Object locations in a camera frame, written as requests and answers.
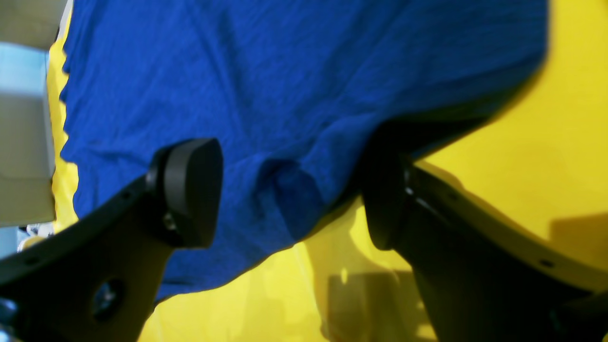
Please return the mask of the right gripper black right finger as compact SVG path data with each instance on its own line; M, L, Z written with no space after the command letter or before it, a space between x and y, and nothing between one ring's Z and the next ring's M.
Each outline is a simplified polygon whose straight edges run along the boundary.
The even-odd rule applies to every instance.
M441 342L601 342L607 273L560 255L514 222L415 167L401 146L369 143L362 194L372 242L413 268Z

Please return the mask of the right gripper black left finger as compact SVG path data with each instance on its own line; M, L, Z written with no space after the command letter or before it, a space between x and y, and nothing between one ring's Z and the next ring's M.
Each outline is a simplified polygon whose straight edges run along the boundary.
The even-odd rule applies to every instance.
M176 143L88 216L3 258L1 340L138 340L171 254L214 238L222 171L217 139Z

